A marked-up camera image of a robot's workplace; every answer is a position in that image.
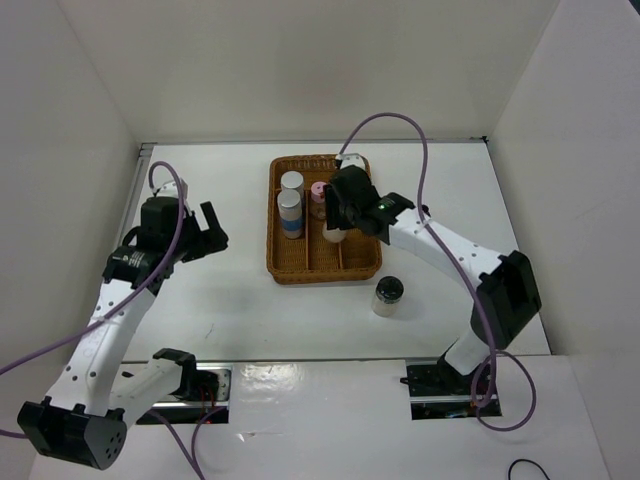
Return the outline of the pink lid spice bottle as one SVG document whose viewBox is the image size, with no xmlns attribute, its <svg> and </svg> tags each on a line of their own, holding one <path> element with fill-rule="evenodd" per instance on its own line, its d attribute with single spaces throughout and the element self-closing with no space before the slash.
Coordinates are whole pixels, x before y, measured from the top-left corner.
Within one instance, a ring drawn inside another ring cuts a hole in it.
<svg viewBox="0 0 640 480">
<path fill-rule="evenodd" d="M 326 219 L 325 186 L 325 182 L 317 181 L 310 188 L 309 211 L 312 217 L 319 221 Z"/>
</svg>

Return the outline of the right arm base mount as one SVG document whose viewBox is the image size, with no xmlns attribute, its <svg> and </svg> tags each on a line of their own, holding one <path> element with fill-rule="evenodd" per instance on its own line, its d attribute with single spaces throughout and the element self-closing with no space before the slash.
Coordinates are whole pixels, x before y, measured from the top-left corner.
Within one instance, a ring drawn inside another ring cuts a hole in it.
<svg viewBox="0 0 640 480">
<path fill-rule="evenodd" d="M 417 420 L 472 418 L 478 411 L 471 397 L 473 375 L 460 376 L 435 359 L 408 361 L 399 382 L 408 389 L 411 417 Z"/>
</svg>

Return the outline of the yellow lid spice bottle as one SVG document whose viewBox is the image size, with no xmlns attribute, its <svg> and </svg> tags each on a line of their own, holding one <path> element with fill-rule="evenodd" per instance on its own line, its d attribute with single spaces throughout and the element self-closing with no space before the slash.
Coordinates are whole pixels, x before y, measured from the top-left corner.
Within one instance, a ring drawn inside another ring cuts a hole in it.
<svg viewBox="0 0 640 480">
<path fill-rule="evenodd" d="M 341 243 L 346 238 L 347 232 L 339 228 L 329 229 L 328 223 L 325 222 L 322 227 L 323 238 L 333 244 Z"/>
</svg>

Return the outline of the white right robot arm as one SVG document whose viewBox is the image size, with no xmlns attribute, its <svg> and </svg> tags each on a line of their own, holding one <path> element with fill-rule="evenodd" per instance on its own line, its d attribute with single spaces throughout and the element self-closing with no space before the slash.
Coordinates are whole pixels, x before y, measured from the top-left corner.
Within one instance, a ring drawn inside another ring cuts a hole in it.
<svg viewBox="0 0 640 480">
<path fill-rule="evenodd" d="M 325 197 L 329 229 L 357 229 L 472 290 L 469 327 L 440 359 L 438 381 L 446 391 L 463 391 L 490 348 L 508 347 L 541 309 L 526 255 L 484 248 L 435 222 L 409 199 L 379 195 L 363 169 L 351 165 L 336 171 Z"/>
</svg>

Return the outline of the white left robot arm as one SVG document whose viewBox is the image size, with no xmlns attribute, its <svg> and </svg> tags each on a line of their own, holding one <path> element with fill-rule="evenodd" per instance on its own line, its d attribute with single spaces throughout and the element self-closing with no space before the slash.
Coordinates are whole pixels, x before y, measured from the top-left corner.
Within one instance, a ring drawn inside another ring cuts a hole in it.
<svg viewBox="0 0 640 480">
<path fill-rule="evenodd" d="M 178 262 L 225 250 L 228 236 L 211 203 L 193 211 L 171 196 L 148 198 L 140 223 L 108 257 L 98 302 L 58 380 L 40 402 L 25 402 L 17 423 L 42 456 L 98 470 L 120 455 L 128 429 L 166 396 L 216 402 L 216 374 L 200 370 L 193 354 L 162 348 L 125 381 L 114 382 L 143 317 Z"/>
</svg>

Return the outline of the black lid spice jar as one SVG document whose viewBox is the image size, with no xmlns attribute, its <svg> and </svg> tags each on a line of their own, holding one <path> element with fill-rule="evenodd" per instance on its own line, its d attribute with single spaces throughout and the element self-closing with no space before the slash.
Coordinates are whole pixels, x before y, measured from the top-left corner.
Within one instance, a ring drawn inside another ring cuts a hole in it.
<svg viewBox="0 0 640 480">
<path fill-rule="evenodd" d="M 380 317 L 391 317 L 398 309 L 404 295 L 404 285 L 395 276 L 382 277 L 375 288 L 372 311 Z"/>
</svg>

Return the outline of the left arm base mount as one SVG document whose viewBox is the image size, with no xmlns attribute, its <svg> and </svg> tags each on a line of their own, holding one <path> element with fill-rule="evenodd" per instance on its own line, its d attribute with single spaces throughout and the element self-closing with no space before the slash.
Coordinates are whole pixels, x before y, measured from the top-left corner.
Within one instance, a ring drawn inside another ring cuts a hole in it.
<svg viewBox="0 0 640 480">
<path fill-rule="evenodd" d="M 233 367 L 230 363 L 200 362 L 200 372 L 206 372 L 206 380 L 194 393 L 182 398 L 167 395 L 156 402 L 155 411 L 172 425 L 196 425 L 205 416 L 206 424 L 227 424 Z"/>
</svg>

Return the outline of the silver lid blue label jar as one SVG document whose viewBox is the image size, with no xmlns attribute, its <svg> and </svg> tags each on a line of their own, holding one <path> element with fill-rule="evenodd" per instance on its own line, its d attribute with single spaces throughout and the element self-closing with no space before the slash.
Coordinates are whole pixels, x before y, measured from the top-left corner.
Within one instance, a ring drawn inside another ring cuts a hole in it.
<svg viewBox="0 0 640 480">
<path fill-rule="evenodd" d="M 298 171 L 286 171 L 280 177 L 280 186 L 282 190 L 296 191 L 301 199 L 305 197 L 304 177 Z"/>
</svg>

